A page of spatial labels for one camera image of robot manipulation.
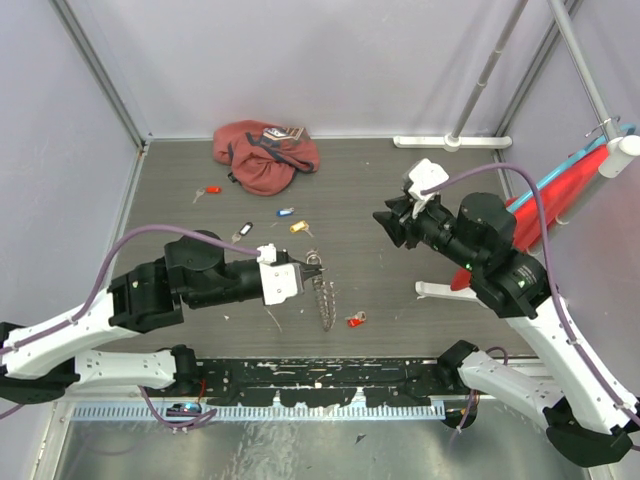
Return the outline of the key with red white tag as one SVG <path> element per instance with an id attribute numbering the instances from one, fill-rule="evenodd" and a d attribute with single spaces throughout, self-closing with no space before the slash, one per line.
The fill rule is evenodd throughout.
<path id="1" fill-rule="evenodd" d="M 367 316 L 364 311 L 358 311 L 356 314 L 350 315 L 345 318 L 346 325 L 349 328 L 356 328 L 358 326 L 361 326 L 365 324 L 366 321 L 367 321 Z"/>

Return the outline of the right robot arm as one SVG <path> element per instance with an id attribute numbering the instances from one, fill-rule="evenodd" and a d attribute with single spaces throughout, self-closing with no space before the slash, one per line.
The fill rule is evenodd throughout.
<path id="1" fill-rule="evenodd" d="M 516 218 L 490 193 L 471 193 L 452 214 L 438 196 L 414 210 L 401 196 L 374 213 L 396 247 L 423 243 L 470 273 L 470 289 L 531 346 L 552 381 L 537 381 L 460 340 L 438 359 L 444 390 L 480 390 L 534 421 L 556 450 L 590 468 L 619 462 L 633 448 L 629 412 L 639 399 L 612 377 L 607 394 L 578 351 L 586 346 L 572 320 L 560 320 L 544 266 L 514 244 Z"/>

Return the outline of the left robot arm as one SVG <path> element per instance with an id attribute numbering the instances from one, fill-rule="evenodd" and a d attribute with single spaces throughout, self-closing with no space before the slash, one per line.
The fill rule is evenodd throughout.
<path id="1" fill-rule="evenodd" d="M 227 261 L 228 244 L 206 230 L 169 242 L 163 255 L 96 283 L 88 300 L 32 326 L 1 325 L 1 397 L 32 405 L 73 390 L 143 387 L 190 396 L 204 375 L 193 349 L 176 345 L 149 354 L 110 353 L 101 346 L 183 323 L 185 308 L 259 299 L 278 305 L 322 275 L 318 260 L 300 261 L 268 244 Z"/>

